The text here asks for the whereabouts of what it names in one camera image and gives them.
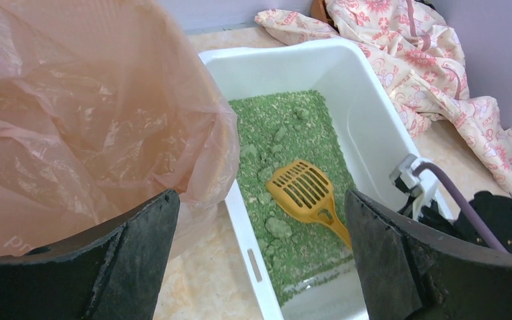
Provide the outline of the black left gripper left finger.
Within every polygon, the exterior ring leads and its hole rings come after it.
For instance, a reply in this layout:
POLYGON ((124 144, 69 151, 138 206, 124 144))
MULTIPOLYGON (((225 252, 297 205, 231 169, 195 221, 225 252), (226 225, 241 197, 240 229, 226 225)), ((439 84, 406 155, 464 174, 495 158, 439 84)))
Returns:
POLYGON ((76 235, 0 257, 0 319, 152 319, 180 208, 168 189, 76 235))

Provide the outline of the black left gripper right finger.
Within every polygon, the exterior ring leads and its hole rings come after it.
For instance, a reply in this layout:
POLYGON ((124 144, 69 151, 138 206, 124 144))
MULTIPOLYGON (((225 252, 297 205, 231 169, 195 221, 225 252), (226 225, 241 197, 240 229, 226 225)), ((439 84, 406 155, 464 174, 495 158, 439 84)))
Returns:
POLYGON ((408 258, 400 214, 358 191, 345 213, 370 319, 512 319, 512 256, 408 258))

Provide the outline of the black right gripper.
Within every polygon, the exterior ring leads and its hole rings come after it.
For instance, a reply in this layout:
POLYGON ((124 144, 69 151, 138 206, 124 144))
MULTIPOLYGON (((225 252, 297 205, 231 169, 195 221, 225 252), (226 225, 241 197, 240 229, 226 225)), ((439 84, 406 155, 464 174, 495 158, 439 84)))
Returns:
POLYGON ((418 221, 401 214, 399 244, 412 259, 510 259, 512 198, 480 191, 448 220, 438 202, 423 207, 418 221))

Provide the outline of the yellow plastic litter scoop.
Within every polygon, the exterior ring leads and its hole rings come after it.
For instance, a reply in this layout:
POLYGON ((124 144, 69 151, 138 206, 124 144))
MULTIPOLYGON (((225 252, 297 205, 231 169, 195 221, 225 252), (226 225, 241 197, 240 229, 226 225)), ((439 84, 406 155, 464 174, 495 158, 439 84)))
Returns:
POLYGON ((277 169, 265 186, 290 217, 301 223, 321 224, 352 248, 348 229, 337 214, 333 184, 318 167, 296 159, 277 169))

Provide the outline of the white plastic litter box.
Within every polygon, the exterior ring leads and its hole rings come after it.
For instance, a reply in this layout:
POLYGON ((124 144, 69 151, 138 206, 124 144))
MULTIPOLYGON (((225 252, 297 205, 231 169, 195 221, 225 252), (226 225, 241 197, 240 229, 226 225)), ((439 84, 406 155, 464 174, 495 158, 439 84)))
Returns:
MULTIPOLYGON (((417 148, 376 74, 356 44, 344 38, 276 48, 204 51, 200 58, 228 100, 316 90, 324 96, 346 166, 360 192, 398 210, 406 196, 392 170, 417 148)), ((264 319, 366 319, 356 271, 277 302, 238 184, 225 198, 233 230, 264 319)))

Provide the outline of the green cat litter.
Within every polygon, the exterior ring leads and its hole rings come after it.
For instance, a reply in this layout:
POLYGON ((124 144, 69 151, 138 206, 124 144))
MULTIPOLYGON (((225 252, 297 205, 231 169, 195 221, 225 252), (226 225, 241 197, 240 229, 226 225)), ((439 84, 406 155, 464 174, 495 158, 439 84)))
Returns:
POLYGON ((266 189, 272 174, 295 160, 317 166, 334 184, 338 216, 354 182, 324 97, 286 92, 230 101, 237 114, 240 162, 237 183, 280 305, 303 291, 303 282, 346 272, 349 248, 328 228, 288 216, 266 189))

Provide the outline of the yellow bin with pink bag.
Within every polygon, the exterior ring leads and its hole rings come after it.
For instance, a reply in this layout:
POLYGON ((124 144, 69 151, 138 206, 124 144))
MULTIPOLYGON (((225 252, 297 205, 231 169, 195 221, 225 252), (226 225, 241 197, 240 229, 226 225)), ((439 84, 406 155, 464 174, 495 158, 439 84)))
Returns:
POLYGON ((212 226, 239 164, 237 117, 153 1, 0 1, 0 256, 166 189, 170 256, 212 226))

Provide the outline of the cream pink cartoon cloth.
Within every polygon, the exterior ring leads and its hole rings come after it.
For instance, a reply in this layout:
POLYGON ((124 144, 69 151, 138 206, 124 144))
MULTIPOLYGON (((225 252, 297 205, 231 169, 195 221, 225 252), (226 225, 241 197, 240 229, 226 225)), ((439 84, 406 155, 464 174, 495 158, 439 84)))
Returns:
POLYGON ((344 38, 365 54, 411 136, 449 121, 494 180, 512 194, 512 131, 497 100, 472 97, 455 30, 418 1, 326 1, 331 22, 268 9, 255 22, 286 45, 344 38))

